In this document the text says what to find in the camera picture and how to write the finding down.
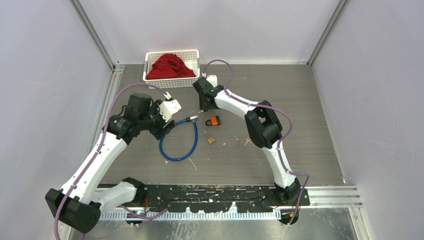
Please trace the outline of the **orange black padlock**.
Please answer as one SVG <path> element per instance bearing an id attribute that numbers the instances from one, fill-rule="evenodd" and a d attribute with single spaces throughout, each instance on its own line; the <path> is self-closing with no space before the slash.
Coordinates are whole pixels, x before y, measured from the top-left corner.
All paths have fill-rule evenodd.
<path id="1" fill-rule="evenodd" d="M 221 125 L 221 120 L 218 115 L 211 117 L 210 119 L 205 121 L 205 125 L 208 127 L 215 127 Z"/>

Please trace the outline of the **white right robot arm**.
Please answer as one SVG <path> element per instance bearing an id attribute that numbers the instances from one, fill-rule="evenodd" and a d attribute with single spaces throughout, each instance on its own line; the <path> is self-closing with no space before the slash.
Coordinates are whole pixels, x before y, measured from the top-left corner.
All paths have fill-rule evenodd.
<path id="1" fill-rule="evenodd" d="M 199 108 L 202 111 L 226 110 L 245 121 L 248 137 L 260 148 L 271 167 L 277 198 L 283 205 L 300 204 L 305 187 L 290 167 L 284 151 L 283 126 L 277 117 L 279 110 L 270 102 L 251 101 L 238 96 L 222 85 L 213 86 L 205 77 L 193 83 L 199 96 Z"/>

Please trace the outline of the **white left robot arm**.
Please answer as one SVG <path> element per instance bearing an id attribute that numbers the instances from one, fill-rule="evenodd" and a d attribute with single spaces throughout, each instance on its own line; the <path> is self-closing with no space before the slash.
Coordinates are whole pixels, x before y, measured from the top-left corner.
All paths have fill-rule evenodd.
<path id="1" fill-rule="evenodd" d="M 62 222 L 87 234 L 102 214 L 126 203 L 135 207 L 145 203 L 145 184 L 131 177 L 104 193 L 96 193 L 96 189 L 115 159 L 140 132 L 149 131 L 160 140 L 176 125 L 172 117 L 182 107 L 169 94 L 165 96 L 164 101 L 153 101 L 150 95 L 132 94 L 123 115 L 108 118 L 97 143 L 73 176 L 60 189 L 48 190 L 45 200 L 56 227 Z"/>

